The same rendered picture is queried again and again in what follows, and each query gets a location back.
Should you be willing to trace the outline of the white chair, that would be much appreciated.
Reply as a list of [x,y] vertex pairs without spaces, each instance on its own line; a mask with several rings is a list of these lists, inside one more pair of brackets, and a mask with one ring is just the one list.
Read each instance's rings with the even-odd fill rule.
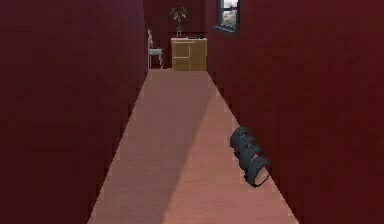
[[152,57],[157,56],[160,68],[163,68],[163,51],[161,48],[154,47],[153,35],[150,29],[147,30],[148,35],[148,68],[152,67]]

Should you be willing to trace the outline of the green house plant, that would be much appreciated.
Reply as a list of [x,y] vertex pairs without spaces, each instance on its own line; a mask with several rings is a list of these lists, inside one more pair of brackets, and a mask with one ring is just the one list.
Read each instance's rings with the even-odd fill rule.
[[170,10],[170,16],[176,22],[176,36],[180,37],[187,17],[187,9],[184,6],[173,7]]

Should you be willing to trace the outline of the light wooden cabinet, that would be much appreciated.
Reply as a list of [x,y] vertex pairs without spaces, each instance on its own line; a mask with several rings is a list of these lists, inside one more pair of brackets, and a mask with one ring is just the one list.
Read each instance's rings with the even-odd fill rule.
[[172,68],[176,71],[205,71],[206,38],[172,38]]

